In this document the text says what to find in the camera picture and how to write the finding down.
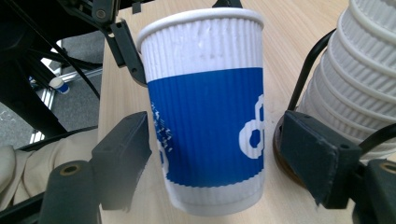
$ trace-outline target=black cable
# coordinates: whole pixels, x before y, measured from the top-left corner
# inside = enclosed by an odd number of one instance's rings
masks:
[[[364,139],[364,141],[359,144],[359,147],[361,147],[361,155],[366,154],[374,147],[394,137],[396,137],[396,123],[390,124]]]
[[[70,57],[67,55],[64,50],[59,47],[54,40],[44,31],[42,30],[33,20],[30,18],[18,4],[16,4],[13,0],[5,0],[5,2],[8,4],[9,7],[14,10],[14,12],[21,17],[38,35],[40,35],[41,38],[43,38],[51,47],[53,47],[76,71],[77,73],[84,79],[84,81],[88,84],[88,86],[91,88],[93,93],[96,95],[96,97],[100,100],[100,94],[97,91],[97,89],[92,85],[90,80],[85,76],[85,74],[79,69],[79,67],[76,66],[76,64],[73,62],[73,60],[70,59]]]
[[[327,43],[329,42],[332,33],[334,33],[335,29],[330,31],[328,34],[323,36],[318,43],[309,51],[308,55],[303,64],[303,68],[301,69],[301,73],[298,77],[297,84],[294,88],[293,95],[291,96],[288,110],[294,110],[297,106],[297,102],[300,99],[301,92],[303,91],[306,79],[309,76],[309,72],[311,71],[312,66],[314,65],[315,60],[319,56],[319,54],[327,47]]]

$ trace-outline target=white logo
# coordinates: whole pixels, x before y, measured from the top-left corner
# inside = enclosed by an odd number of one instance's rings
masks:
[[[166,153],[165,153],[165,149],[163,148],[163,144],[161,144],[161,142],[157,140],[157,145],[158,145],[158,149],[160,150],[160,153],[161,153],[161,156],[163,159],[163,173],[165,175],[167,175],[169,172],[169,160],[166,157]]]
[[[255,108],[255,119],[247,122],[245,127],[239,132],[239,147],[241,151],[251,159],[258,159],[262,155],[264,149],[264,120],[260,118],[260,110],[264,111],[264,95],[259,96]],[[253,147],[250,144],[250,137],[253,131],[260,132],[260,142],[257,146]]]

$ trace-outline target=wooden table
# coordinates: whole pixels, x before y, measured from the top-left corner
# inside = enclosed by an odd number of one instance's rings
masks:
[[[181,11],[211,7],[215,0],[156,0],[142,5],[132,15],[125,9],[119,17],[128,22],[134,41],[139,31],[151,22]],[[152,120],[149,121],[153,154],[137,186],[131,211],[103,211],[104,223],[352,223],[354,206],[347,210],[327,210],[316,206],[306,189],[293,183],[277,168],[272,138],[276,123],[285,112],[304,58],[314,44],[336,26],[347,0],[249,0],[244,8],[264,17],[264,91],[265,91],[265,184],[261,200],[249,209],[224,217],[195,217],[170,204],[163,183],[159,153]],[[126,67],[116,66],[105,46],[100,103],[99,140],[125,116],[148,111],[148,90],[136,84]]]

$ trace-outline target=paper cup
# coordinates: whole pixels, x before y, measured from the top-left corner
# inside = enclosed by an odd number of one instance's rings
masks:
[[[320,90],[321,97],[331,108],[334,109],[334,111],[337,111],[338,114],[346,119],[353,120],[362,126],[376,130],[396,122],[396,118],[378,114],[372,110],[361,107],[351,100],[348,100],[343,94],[341,94],[338,90],[338,87],[334,87],[328,78],[330,76],[337,76],[337,63],[335,63],[335,60],[332,57],[331,51],[329,49],[325,52],[325,54],[329,61],[332,62],[332,66],[327,66],[328,69],[325,71],[325,65],[323,63],[319,64],[320,69],[322,69],[322,74],[326,74],[326,76],[317,77],[321,78],[321,81],[318,81],[317,85],[318,90]]]
[[[319,120],[329,128],[332,128],[336,132],[343,135],[346,139],[353,142],[354,144],[360,144],[368,135],[372,134],[375,130],[367,129],[359,123],[353,120],[346,119],[335,112],[332,107],[328,106],[326,101],[322,98],[321,94],[329,95],[328,90],[325,88],[326,85],[321,76],[323,76],[323,70],[321,69],[324,62],[323,57],[326,57],[327,51],[323,54],[322,60],[319,66],[315,69],[312,79],[309,81],[308,87],[303,95],[302,101],[298,108],[298,112],[305,113]],[[320,91],[317,87],[317,82],[320,83]],[[394,140],[389,140],[367,153],[361,158],[361,161],[368,159],[380,159],[388,156],[396,150],[396,144]]]
[[[361,11],[370,21],[396,33],[395,0],[350,0],[349,3],[349,7]]]
[[[331,41],[329,41],[329,51],[340,48],[337,47],[340,43],[336,37],[337,35],[332,36]],[[354,79],[345,71],[340,63],[337,62],[336,58],[331,61],[326,60],[323,66],[324,69],[331,74],[331,76],[327,76],[329,81],[348,100],[375,113],[390,117],[396,116],[396,97],[381,91],[373,90]]]
[[[371,33],[353,17],[349,9],[341,14],[337,28],[337,32],[345,39],[344,42],[349,43],[353,49],[364,55],[364,58],[380,66],[396,69],[396,40],[391,43],[380,34]]]
[[[139,34],[165,186],[197,216],[242,211],[262,196],[262,17],[210,8]]]
[[[64,82],[61,77],[55,77],[50,82],[49,85],[61,94],[67,94],[70,91],[69,86]]]
[[[396,97],[395,68],[385,66],[358,51],[347,39],[343,29],[337,30],[332,36],[329,41],[329,50],[349,77],[384,97]]]
[[[373,22],[369,17],[367,17],[361,9],[357,6],[357,3],[354,0],[349,0],[349,8],[348,8],[353,17],[364,26],[364,29],[369,31],[372,34],[377,36],[381,36],[382,39],[388,41],[389,43],[396,43],[396,33],[394,30],[390,30],[387,27],[383,27],[382,25],[378,25],[377,23]],[[384,16],[383,11],[377,11],[377,15]],[[392,23],[394,26],[394,17],[384,17],[387,18],[389,23]]]

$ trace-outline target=black plastic part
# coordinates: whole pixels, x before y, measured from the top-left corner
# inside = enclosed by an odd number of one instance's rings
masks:
[[[50,173],[38,222],[101,223],[92,167],[87,161],[70,161]]]
[[[119,12],[120,0],[93,0],[92,17],[100,26],[114,22]]]
[[[239,0],[218,0],[213,7],[241,7],[242,4]]]
[[[90,163],[103,209],[129,209],[150,155],[146,112],[123,119],[93,149]]]
[[[110,37],[109,35],[105,34],[105,39],[107,41],[108,46],[110,47],[111,53],[113,54],[113,57],[114,57],[114,60],[116,61],[117,66],[118,67],[125,66],[126,63],[122,57],[119,45],[116,41],[116,38]]]
[[[122,48],[120,48],[120,53],[129,72],[131,73],[131,76],[140,85],[146,86],[145,69],[140,56],[137,53],[136,46],[134,45],[134,41],[132,40],[131,32],[129,31],[126,21],[111,24],[111,30],[113,31],[117,44],[122,46]]]
[[[349,176],[345,186],[350,199],[356,204],[352,213],[354,224],[377,223],[372,200],[364,184],[366,168],[361,163],[358,169]]]
[[[316,203],[346,208],[345,184],[358,167],[361,149],[306,114],[286,111],[280,153]]]
[[[369,161],[364,182],[378,223],[396,223],[396,163]]]
[[[142,4],[140,2],[132,3],[132,14],[136,14],[142,11]]]

